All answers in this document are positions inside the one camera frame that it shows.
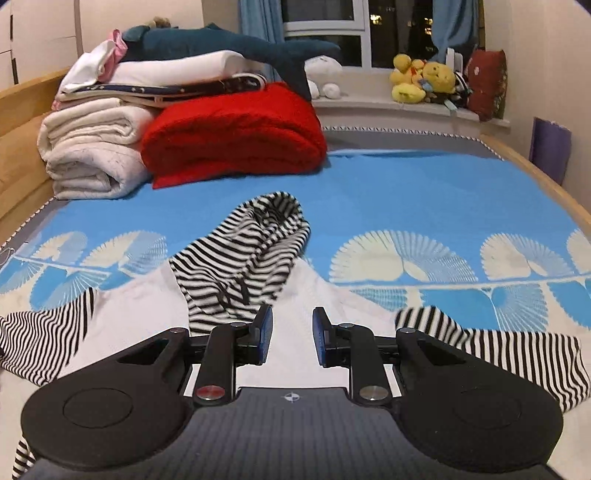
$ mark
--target red pillow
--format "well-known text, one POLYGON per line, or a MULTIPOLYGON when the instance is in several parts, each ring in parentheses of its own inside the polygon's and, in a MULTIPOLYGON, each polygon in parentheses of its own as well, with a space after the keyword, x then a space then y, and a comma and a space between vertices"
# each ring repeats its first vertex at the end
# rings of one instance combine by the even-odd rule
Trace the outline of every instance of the red pillow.
POLYGON ((504 95, 504 51, 475 50, 466 66, 466 76, 472 94, 468 108, 478 114, 481 121, 490 120, 495 113, 495 98, 504 95))

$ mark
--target wardrobe door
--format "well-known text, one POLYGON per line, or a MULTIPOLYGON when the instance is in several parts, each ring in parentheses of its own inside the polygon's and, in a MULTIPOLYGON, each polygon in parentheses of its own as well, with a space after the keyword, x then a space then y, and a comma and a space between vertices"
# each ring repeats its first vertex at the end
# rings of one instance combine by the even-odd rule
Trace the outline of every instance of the wardrobe door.
POLYGON ((10 1, 0 0, 0 54, 10 50, 10 1))
POLYGON ((0 90, 14 85, 12 81, 12 58, 10 51, 0 53, 0 90))
POLYGON ((73 0, 11 0, 12 57, 18 81, 70 67, 77 59, 73 0))

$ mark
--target blue shark plush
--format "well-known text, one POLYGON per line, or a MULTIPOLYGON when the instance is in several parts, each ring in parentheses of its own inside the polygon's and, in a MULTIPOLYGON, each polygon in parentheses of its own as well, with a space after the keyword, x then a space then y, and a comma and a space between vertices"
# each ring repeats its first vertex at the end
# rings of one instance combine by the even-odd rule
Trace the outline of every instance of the blue shark plush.
POLYGON ((123 33, 128 51, 122 61, 175 60, 219 50, 232 50, 248 60, 268 63, 290 88, 310 101, 310 89, 304 62, 326 55, 340 57, 340 48, 322 40, 290 40, 270 43, 256 37, 241 35, 215 24, 195 30, 132 27, 123 33))

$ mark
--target yellow stuffed toy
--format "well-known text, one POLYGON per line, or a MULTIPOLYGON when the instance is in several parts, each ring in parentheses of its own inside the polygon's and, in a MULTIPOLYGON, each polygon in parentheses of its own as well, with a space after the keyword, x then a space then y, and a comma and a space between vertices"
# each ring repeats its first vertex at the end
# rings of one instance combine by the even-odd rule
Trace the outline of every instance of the yellow stuffed toy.
POLYGON ((394 57, 395 70, 390 74, 390 82, 394 86, 408 83, 420 88, 424 65, 425 62, 422 60, 412 60, 408 55, 399 53, 394 57))
POLYGON ((450 95, 456 93, 456 75, 450 67, 443 63, 428 62, 423 67, 423 79, 423 88, 425 88, 426 82, 431 86, 430 89, 426 89, 428 91, 450 95))
POLYGON ((427 92, 412 83, 399 83, 392 89, 392 98, 400 103, 420 103, 427 92))
POLYGON ((394 57, 394 67, 390 82, 394 85, 392 98, 396 102, 444 103, 447 95, 456 92, 456 75, 443 63, 412 60, 401 53, 394 57))

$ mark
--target folded red blanket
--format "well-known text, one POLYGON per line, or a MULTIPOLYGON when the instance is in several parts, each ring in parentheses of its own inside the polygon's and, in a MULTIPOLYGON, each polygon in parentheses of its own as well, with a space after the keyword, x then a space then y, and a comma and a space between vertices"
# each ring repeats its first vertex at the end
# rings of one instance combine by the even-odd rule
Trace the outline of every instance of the folded red blanket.
POLYGON ((312 171, 326 141, 312 105, 272 83, 167 108, 144 134, 141 154, 157 189, 228 174, 312 171))

